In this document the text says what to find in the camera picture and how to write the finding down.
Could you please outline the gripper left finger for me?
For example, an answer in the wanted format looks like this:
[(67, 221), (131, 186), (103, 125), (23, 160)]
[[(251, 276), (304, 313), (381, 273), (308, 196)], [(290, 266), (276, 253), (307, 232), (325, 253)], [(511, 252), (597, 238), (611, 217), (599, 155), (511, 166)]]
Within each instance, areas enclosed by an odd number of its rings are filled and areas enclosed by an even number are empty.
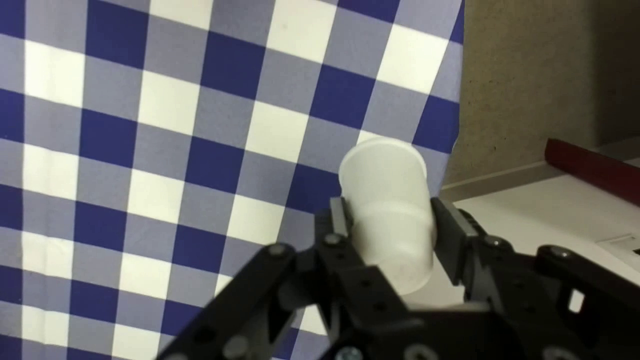
[(271, 360), (297, 311), (315, 305), (329, 337), (319, 360), (425, 360), (425, 323), (365, 265), (345, 201), (315, 215), (314, 244), (263, 247), (156, 360)]

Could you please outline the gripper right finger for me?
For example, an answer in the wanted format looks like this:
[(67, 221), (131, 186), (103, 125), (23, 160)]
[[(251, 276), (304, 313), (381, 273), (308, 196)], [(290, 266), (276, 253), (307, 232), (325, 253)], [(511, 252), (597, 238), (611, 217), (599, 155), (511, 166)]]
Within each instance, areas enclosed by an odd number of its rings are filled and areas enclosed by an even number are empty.
[(505, 360), (640, 360), (640, 285), (563, 246), (519, 253), (466, 210), (430, 206), (435, 255), (466, 302), (503, 320)]

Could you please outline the white plastic cup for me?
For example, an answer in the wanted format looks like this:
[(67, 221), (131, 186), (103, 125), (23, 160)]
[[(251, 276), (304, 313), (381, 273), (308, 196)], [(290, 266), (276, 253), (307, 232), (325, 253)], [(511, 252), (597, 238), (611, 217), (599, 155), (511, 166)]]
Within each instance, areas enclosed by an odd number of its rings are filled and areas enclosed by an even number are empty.
[(420, 290), (437, 237), (422, 155), (407, 142), (373, 137), (346, 153), (338, 179), (362, 260), (379, 267), (398, 294)]

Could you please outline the red bar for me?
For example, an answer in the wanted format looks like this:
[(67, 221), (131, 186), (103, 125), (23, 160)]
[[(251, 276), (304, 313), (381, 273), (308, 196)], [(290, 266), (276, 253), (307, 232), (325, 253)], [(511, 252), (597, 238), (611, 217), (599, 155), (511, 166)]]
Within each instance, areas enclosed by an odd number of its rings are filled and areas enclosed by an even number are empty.
[(548, 139), (544, 159), (563, 173), (640, 207), (640, 167), (559, 139)]

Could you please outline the blue white checkered tablecloth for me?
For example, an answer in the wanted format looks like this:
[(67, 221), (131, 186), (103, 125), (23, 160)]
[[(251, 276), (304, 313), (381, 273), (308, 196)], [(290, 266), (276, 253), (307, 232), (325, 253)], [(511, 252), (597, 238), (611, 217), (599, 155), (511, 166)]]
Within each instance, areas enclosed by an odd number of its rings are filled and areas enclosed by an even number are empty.
[(439, 192), (466, 0), (0, 0), (0, 360), (150, 360), (339, 164)]

